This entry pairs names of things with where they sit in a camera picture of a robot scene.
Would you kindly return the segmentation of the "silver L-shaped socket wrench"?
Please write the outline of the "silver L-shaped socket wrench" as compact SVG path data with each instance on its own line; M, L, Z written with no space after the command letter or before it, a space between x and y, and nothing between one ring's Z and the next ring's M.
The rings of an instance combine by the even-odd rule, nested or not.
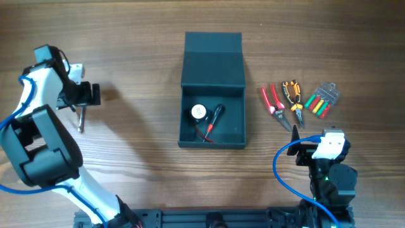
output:
M78 129L77 129L80 134L84 132L85 113L86 113L86 107L83 106L80 109L79 123L78 123Z

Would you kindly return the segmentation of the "clear case coloured screwdrivers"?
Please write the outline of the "clear case coloured screwdrivers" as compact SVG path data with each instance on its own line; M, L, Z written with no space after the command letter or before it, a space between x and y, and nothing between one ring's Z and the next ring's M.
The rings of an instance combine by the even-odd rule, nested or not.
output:
M337 90L336 84L324 82L315 89L312 96L304 104L304 107L318 118L324 119L339 98L340 91Z

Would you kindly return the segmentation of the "black red screwdriver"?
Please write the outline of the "black red screwdriver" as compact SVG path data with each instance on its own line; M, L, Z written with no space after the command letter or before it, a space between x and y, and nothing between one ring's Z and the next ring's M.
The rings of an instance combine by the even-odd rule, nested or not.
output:
M213 142L212 140L210 140L210 139L208 138L208 136L209 136L209 134L212 132L213 127L214 127L215 123L216 123L217 120L218 120L218 117L221 115L221 113L224 111L224 109L225 109L225 107L224 107L222 104L218 104L218 105L216 106L215 111L214 111L214 114L213 114L213 117L212 117L212 119L211 119L211 121L210 121L210 124L208 125L207 133L206 133L206 135L204 136L204 139L203 139L204 142L209 142L209 143L212 143L212 142Z

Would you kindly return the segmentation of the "round black tape measure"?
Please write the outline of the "round black tape measure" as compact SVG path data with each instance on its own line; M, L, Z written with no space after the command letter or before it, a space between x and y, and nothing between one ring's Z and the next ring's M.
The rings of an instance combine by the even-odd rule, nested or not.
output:
M198 124L206 122L210 119L211 112L203 104L195 104L189 111L192 123L194 124L194 129L196 133L203 139L204 142L213 143L213 140L209 138L209 134L213 130L213 123L210 122L207 127L207 131L203 134L199 128Z

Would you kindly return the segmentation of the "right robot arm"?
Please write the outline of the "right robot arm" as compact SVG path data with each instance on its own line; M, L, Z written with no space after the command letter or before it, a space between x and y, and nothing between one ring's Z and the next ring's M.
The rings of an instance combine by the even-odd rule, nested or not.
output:
M296 157L296 165L308 167L313 201L323 205L337 219L340 227L354 227L350 202L356 195L358 173L342 162L351 144L341 130L324 130L309 144L299 142L297 127L292 130L293 143L287 155Z

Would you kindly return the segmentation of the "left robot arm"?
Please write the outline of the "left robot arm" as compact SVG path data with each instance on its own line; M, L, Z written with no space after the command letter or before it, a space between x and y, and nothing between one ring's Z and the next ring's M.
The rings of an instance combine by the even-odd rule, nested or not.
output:
M60 48L34 50L37 63L23 70L16 110L1 122L1 147L28 190L1 186L12 194L53 191L83 210L91 227L142 227L141 219L117 195L107 191L83 166L81 150L56 110L85 110L101 103L99 84L84 81L82 64L70 64Z

